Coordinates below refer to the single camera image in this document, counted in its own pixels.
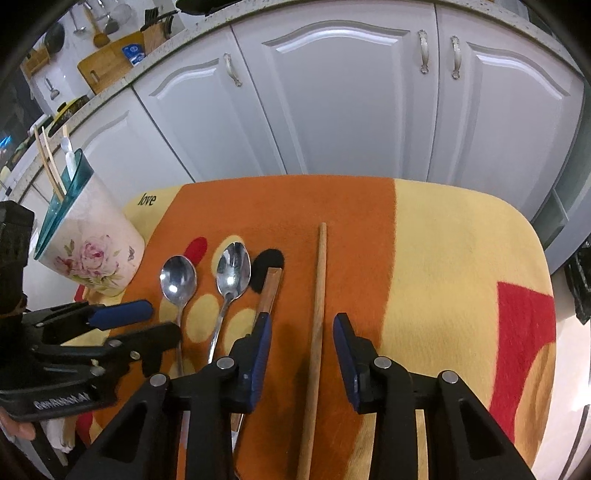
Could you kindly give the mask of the left hand white glove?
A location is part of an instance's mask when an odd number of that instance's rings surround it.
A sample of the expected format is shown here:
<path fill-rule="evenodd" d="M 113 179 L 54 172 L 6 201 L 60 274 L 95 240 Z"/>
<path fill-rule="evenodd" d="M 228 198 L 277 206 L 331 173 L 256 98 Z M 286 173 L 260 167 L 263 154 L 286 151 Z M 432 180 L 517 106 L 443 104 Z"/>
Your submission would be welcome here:
<path fill-rule="evenodd" d="M 0 422 L 9 436 L 27 441 L 32 441 L 36 437 L 35 428 L 31 423 L 13 420 L 3 408 L 0 408 Z"/>

